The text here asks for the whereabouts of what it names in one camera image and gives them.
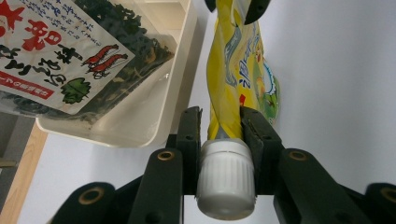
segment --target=wooden edge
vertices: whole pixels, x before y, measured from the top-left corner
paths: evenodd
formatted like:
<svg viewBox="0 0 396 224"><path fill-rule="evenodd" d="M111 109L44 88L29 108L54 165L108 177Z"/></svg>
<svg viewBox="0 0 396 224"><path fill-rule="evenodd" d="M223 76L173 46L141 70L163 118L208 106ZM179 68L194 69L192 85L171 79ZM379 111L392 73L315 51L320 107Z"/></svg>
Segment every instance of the wooden edge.
<svg viewBox="0 0 396 224"><path fill-rule="evenodd" d="M47 133L33 126L23 152L14 181L9 189L6 202L0 215L0 223L17 223L23 203L35 174L38 160L47 140Z"/></svg>

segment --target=white bottle cap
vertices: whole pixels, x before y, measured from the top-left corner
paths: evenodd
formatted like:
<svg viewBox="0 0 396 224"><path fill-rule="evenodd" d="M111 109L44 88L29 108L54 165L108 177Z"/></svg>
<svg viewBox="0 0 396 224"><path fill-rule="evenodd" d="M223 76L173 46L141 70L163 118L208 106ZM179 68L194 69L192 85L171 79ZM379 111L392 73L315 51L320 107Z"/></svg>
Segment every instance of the white bottle cap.
<svg viewBox="0 0 396 224"><path fill-rule="evenodd" d="M249 216L256 202L253 172L250 150L242 140L206 141L196 195L199 209L222 220Z"/></svg>

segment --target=plastic bag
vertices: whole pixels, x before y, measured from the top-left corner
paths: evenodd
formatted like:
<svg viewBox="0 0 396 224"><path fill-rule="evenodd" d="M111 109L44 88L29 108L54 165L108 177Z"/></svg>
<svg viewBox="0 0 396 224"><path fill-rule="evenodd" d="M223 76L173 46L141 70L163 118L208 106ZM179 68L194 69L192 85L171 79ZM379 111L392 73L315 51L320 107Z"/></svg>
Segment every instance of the plastic bag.
<svg viewBox="0 0 396 224"><path fill-rule="evenodd" d="M0 68L0 109L8 113L94 123L173 57L160 41L173 41L173 46L175 41L158 35L133 2L3 0L0 4L6 8L0 20L7 24L0 25L4 30L0 63L5 65ZM83 41L89 44L80 45ZM30 62L24 61L26 54L33 55ZM38 87L35 78L41 78ZM57 106L48 103L51 96L45 89L55 89L63 97L56 98Z"/></svg>
<svg viewBox="0 0 396 224"><path fill-rule="evenodd" d="M260 111L272 124L279 109L279 84L263 57L259 23L244 25L236 2L216 2L218 23L206 71L208 139L243 138L240 105Z"/></svg>

